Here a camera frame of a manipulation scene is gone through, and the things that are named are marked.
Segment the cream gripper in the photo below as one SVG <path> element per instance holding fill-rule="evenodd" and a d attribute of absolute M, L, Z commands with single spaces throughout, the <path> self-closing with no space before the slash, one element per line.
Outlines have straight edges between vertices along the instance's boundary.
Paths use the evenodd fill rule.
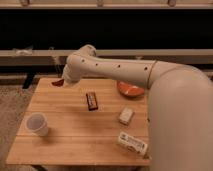
<path fill-rule="evenodd" d="M 80 74 L 76 69 L 66 65 L 63 69 L 62 78 L 68 84 L 76 84 L 80 81 Z"/>

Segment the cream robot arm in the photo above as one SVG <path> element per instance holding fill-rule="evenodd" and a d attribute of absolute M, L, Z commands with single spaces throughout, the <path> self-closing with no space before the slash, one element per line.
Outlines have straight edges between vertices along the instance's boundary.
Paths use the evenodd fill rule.
<path fill-rule="evenodd" d="M 147 88 L 150 171 L 213 171 L 213 81 L 201 70 L 155 60 L 96 56 L 92 45 L 69 54 L 62 78 L 97 74 Z"/>

